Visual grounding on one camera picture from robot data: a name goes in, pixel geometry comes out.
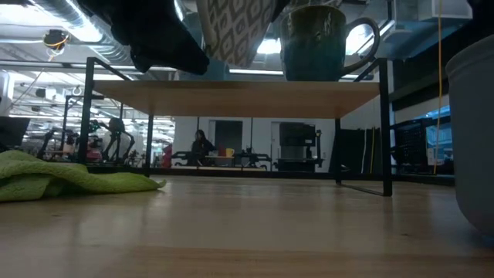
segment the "woman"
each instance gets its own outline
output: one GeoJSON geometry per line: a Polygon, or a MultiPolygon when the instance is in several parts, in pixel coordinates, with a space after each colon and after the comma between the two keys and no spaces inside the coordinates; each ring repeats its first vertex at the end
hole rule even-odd
{"type": "Polygon", "coordinates": [[[204,131],[197,130],[195,132],[195,141],[192,143],[192,158],[189,159],[188,164],[192,165],[204,165],[206,162],[206,156],[210,151],[216,150],[215,146],[211,144],[204,134],[204,131]]]}

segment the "patterned cloth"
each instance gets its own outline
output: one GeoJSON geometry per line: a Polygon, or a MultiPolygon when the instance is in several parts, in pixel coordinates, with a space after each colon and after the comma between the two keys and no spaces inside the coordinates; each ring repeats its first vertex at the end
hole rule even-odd
{"type": "Polygon", "coordinates": [[[250,66],[276,0],[198,0],[197,6],[206,54],[236,66],[250,66]]]}

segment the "ductwork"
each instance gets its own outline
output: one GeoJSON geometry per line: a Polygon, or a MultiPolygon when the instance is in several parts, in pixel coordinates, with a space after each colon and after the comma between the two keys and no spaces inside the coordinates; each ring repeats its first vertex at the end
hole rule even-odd
{"type": "Polygon", "coordinates": [[[29,0],[40,11],[60,20],[61,25],[83,42],[97,42],[90,46],[108,63],[131,64],[128,51],[106,31],[94,25],[73,0],[29,0]]]}

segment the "wall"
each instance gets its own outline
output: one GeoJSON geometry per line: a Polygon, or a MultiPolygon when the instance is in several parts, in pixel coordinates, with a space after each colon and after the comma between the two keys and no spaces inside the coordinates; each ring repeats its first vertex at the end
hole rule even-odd
{"type": "MultiPolygon", "coordinates": [[[[242,148],[250,146],[250,126],[251,118],[236,117],[200,117],[199,128],[208,136],[210,141],[214,141],[214,120],[241,120],[242,121],[242,148]]],[[[317,168],[318,172],[326,172],[330,166],[331,150],[334,140],[334,120],[326,119],[284,119],[284,118],[254,118],[252,128],[252,148],[255,153],[267,154],[271,156],[272,147],[272,123],[293,122],[315,124],[316,129],[320,129],[321,135],[321,156],[325,159],[322,168],[317,168]]],[[[190,151],[192,141],[194,140],[197,129],[197,117],[176,117],[175,118],[175,137],[173,152],[190,151]]]]}

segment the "mug handle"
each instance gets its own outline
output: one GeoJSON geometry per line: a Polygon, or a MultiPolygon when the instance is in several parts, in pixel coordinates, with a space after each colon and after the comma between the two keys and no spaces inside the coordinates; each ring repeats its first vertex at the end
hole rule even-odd
{"type": "Polygon", "coordinates": [[[343,75],[347,75],[349,73],[352,73],[355,70],[360,69],[362,66],[365,66],[366,63],[369,63],[374,58],[374,55],[376,55],[377,49],[379,48],[379,42],[381,40],[381,34],[380,34],[379,26],[377,26],[377,23],[373,19],[359,18],[359,19],[356,19],[355,21],[353,21],[352,23],[347,24],[347,36],[346,37],[348,37],[351,30],[353,30],[355,27],[362,25],[362,24],[367,24],[372,28],[372,33],[374,34],[374,44],[372,45],[372,48],[370,49],[369,53],[362,60],[356,62],[353,65],[345,66],[343,68],[343,75]]]}

